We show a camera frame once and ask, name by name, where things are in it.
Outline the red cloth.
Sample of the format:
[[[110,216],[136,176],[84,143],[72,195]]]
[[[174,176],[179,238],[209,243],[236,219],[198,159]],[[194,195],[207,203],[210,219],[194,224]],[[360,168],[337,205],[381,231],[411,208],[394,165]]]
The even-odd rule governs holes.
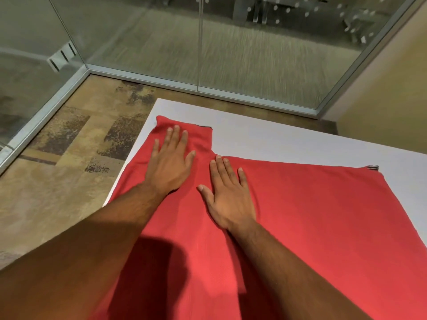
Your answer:
[[[169,194],[89,320],[279,320],[278,307],[196,187],[211,188],[212,128],[157,116],[110,202],[142,182],[155,139],[189,132],[190,176]],[[228,157],[248,177],[257,221],[374,320],[427,320],[427,248],[383,175]]]

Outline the person's left forearm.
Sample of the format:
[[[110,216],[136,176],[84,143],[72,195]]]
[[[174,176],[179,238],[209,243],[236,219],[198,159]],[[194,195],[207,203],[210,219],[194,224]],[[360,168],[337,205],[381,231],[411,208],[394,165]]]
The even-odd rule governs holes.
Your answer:
[[[143,182],[0,271],[0,320],[85,320],[168,194]]]

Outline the person's right forearm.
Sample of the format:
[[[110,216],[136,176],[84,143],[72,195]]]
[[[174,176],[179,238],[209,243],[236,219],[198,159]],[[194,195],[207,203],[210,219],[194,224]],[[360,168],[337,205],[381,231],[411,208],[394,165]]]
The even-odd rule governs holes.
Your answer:
[[[258,222],[229,227],[286,320],[373,320]]]

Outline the person's left hand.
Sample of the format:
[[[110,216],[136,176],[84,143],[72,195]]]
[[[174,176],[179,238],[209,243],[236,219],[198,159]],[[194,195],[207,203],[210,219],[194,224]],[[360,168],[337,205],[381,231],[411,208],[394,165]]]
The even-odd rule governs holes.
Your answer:
[[[168,127],[161,146],[160,158],[150,157],[147,165],[145,179],[141,185],[144,192],[151,197],[165,198],[170,192],[180,188],[188,177],[184,177],[184,158],[189,153],[187,143],[189,133],[187,130],[180,131],[180,142],[177,151],[168,152],[168,142],[173,127]]]

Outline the person's right hand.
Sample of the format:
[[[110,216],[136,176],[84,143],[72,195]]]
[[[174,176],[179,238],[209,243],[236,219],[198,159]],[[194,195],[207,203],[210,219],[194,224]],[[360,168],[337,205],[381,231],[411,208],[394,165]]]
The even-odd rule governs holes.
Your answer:
[[[210,161],[209,169],[212,184],[212,193],[214,194],[214,209],[210,213],[211,218],[215,223],[229,231],[235,233],[247,224],[255,223],[256,210],[251,197],[239,189],[238,172],[235,172],[230,160],[222,157],[230,177],[231,184],[229,186],[217,185],[216,181],[216,165],[215,159]]]

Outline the metal glass door clamp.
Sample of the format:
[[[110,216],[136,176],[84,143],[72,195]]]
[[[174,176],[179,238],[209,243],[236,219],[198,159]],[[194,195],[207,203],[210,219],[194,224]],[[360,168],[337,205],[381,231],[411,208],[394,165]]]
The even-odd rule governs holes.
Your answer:
[[[59,72],[66,66],[80,68],[81,63],[76,60],[78,52],[74,44],[68,41],[56,53],[46,59],[46,62],[54,72]]]

